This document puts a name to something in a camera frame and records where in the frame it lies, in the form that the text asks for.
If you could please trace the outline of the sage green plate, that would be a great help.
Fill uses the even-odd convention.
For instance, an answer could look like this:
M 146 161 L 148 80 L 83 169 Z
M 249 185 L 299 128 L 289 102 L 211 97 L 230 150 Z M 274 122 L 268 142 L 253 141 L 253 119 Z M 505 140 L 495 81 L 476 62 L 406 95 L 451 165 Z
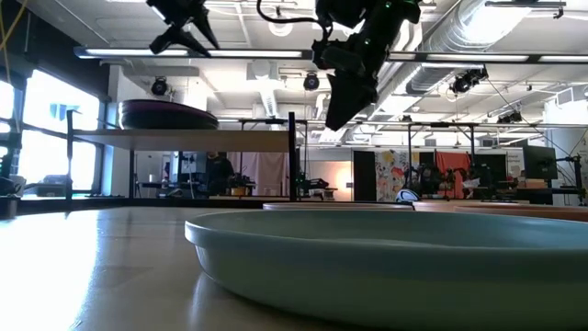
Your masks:
M 185 224 L 204 272 L 295 314 L 411 331 L 588 331 L 588 223 L 376 210 Z

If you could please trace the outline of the orange cloth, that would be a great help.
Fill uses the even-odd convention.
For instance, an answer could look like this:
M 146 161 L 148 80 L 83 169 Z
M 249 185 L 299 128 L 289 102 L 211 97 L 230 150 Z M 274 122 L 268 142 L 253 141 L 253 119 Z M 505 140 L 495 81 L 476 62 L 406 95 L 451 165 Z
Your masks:
M 447 195 L 450 198 L 461 200 L 464 198 L 463 193 L 463 176 L 461 175 L 460 169 L 464 172 L 469 170 L 470 157 L 468 153 L 449 153 L 449 152 L 437 152 L 435 154 L 436 166 L 442 173 L 446 173 L 448 169 L 451 169 L 455 173 L 455 183 L 453 188 L 447 190 Z

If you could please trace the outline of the silver ventilation duct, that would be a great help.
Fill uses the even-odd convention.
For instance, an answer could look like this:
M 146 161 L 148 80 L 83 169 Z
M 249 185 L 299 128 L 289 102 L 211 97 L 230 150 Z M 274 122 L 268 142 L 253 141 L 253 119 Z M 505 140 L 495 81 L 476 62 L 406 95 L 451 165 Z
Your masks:
M 461 0 L 417 50 L 485 52 L 508 35 L 531 11 L 530 7 L 487 6 L 488 1 L 501 0 Z M 397 115 L 405 111 L 452 73 L 451 68 L 403 63 L 379 92 L 379 101 L 372 115 Z

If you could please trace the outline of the pink curtain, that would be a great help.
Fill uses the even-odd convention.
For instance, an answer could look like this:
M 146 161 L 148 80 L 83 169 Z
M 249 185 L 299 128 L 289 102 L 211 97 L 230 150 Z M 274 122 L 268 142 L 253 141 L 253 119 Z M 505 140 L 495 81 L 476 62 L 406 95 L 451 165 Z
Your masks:
M 254 183 L 253 196 L 281 196 L 287 187 L 288 155 L 282 153 L 228 152 L 233 170 Z

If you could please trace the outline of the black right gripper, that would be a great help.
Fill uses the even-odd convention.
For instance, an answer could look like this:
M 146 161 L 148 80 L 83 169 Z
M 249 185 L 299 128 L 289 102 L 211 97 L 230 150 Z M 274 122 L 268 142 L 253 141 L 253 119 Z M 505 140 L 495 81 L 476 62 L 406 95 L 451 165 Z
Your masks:
M 390 54 L 390 39 L 315 40 L 311 50 L 318 69 L 334 71 L 327 75 L 331 99 L 325 125 L 338 131 L 378 100 L 378 75 Z

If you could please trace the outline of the black door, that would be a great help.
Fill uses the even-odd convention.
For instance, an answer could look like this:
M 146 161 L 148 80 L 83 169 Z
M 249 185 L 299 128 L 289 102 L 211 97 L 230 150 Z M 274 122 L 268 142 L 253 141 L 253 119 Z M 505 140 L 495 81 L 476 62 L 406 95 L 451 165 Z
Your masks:
M 376 156 L 373 152 L 353 152 L 354 201 L 375 201 Z

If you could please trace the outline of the person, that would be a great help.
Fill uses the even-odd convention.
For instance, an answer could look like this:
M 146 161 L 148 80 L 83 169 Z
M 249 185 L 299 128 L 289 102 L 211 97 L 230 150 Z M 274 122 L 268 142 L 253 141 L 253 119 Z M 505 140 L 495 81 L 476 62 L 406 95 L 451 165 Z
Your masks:
M 225 195 L 230 179 L 234 176 L 232 163 L 226 158 L 226 154 L 207 152 L 206 174 L 210 196 Z

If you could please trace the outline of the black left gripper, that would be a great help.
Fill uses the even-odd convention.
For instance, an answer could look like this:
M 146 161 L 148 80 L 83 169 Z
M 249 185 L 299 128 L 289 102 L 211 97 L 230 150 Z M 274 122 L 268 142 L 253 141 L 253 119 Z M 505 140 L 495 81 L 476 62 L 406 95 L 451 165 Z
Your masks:
M 203 56 L 210 56 L 189 32 L 182 28 L 192 22 L 199 32 L 215 49 L 220 47 L 209 23 L 209 11 L 204 7 L 205 0 L 146 0 L 147 6 L 160 17 L 166 25 L 171 26 L 157 36 L 149 45 L 153 54 L 160 54 L 172 45 L 181 45 Z

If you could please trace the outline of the black overhead rig beam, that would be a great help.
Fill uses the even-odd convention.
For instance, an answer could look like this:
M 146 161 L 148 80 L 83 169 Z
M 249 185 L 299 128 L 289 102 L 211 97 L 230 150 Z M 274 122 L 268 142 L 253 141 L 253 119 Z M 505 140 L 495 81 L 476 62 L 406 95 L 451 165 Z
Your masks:
M 88 48 L 74 47 L 73 53 L 80 59 L 127 59 L 127 58 L 174 58 L 197 59 L 202 55 L 186 49 L 170 49 L 154 54 L 149 49 L 140 48 Z M 228 49 L 210 50 L 216 59 L 268 59 L 268 60 L 307 60 L 313 57 L 307 50 L 254 50 Z M 397 63 L 493 63 L 493 64 L 532 64 L 532 65 L 581 65 L 588 64 L 588 53 L 490 53 L 490 52 L 422 52 L 393 51 L 388 62 Z

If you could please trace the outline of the purple plate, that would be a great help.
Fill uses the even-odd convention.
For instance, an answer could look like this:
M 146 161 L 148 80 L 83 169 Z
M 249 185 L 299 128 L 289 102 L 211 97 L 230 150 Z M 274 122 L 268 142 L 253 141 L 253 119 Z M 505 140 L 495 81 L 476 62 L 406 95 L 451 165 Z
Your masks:
M 207 111 L 175 102 L 129 99 L 119 103 L 124 130 L 217 130 L 218 119 Z

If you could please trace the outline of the floral curtain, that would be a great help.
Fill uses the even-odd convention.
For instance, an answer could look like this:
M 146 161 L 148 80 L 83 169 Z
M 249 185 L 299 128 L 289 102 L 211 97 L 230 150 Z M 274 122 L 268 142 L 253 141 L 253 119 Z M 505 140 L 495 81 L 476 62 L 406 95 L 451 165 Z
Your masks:
M 394 202 L 404 187 L 404 172 L 408 169 L 406 151 L 386 150 L 375 153 L 376 200 Z

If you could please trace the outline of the black monitor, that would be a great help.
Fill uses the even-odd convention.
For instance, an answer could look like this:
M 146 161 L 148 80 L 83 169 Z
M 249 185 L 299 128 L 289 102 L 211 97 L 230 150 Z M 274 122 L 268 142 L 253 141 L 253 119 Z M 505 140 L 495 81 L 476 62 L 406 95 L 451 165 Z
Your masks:
M 523 148 L 527 179 L 553 180 L 558 178 L 554 148 L 528 145 Z

